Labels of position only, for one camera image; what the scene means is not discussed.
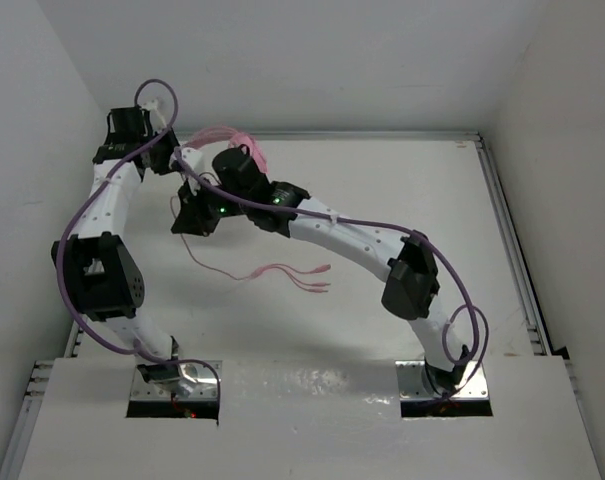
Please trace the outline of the pink wired headphones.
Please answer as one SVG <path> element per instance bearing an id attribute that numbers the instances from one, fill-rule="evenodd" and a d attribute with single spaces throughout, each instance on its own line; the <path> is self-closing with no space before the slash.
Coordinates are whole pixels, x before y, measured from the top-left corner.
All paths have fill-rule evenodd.
<path id="1" fill-rule="evenodd" d="M 256 160 L 258 169 L 262 173 L 268 172 L 266 156 L 257 141 L 255 140 L 255 138 L 247 132 L 236 130 L 228 126 L 216 126 L 202 129 L 194 133 L 189 140 L 183 143 L 183 146 L 191 147 L 194 149 L 202 149 L 207 145 L 222 142 L 225 142 L 229 147 L 239 147 L 242 145 L 246 146 L 252 154 L 253 158 Z M 285 274 L 286 277 L 293 283 L 295 287 L 308 293 L 327 293 L 330 287 L 330 284 L 328 282 L 304 282 L 300 279 L 300 276 L 319 275 L 326 273 L 331 269 L 330 264 L 320 265 L 312 270 L 303 271 L 284 263 L 271 263 L 257 267 L 255 270 L 253 270 L 247 275 L 236 276 L 231 274 L 230 272 L 207 265 L 198 260 L 193 254 L 187 240 L 185 239 L 185 236 L 183 234 L 180 234 L 179 237 L 189 257 L 196 265 L 214 273 L 221 274 L 235 282 L 248 282 L 256 280 L 267 272 L 278 271 Z"/>

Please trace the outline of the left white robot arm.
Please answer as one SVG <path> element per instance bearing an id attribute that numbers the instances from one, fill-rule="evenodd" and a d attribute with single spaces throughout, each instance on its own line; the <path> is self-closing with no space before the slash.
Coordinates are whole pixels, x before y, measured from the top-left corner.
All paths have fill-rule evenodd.
<path id="1" fill-rule="evenodd" d="M 63 302 L 80 328 L 105 348 L 135 357 L 145 379 L 166 376 L 177 343 L 142 310 L 145 283 L 124 243 L 128 211 L 145 172 L 167 170 L 177 140 L 154 131 L 135 105 L 107 116 L 107 136 L 93 159 L 89 199 L 52 246 Z"/>

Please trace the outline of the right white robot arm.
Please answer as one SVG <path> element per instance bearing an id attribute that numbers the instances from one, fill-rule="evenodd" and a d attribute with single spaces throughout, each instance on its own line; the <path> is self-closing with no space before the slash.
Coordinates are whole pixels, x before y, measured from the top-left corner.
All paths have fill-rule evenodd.
<path id="1" fill-rule="evenodd" d="M 223 218 L 244 216 L 257 228 L 308 242 L 364 268 L 383 282 L 382 306 L 409 323 L 425 354 L 425 377 L 439 395 L 461 383 L 470 359 L 460 340 L 445 344 L 447 318 L 438 299 L 438 267 L 426 238 L 356 223 L 288 182 L 271 181 L 246 146 L 223 150 L 212 162 L 218 185 L 199 173 L 203 155 L 176 148 L 169 165 L 184 175 L 172 231 L 206 237 Z"/>

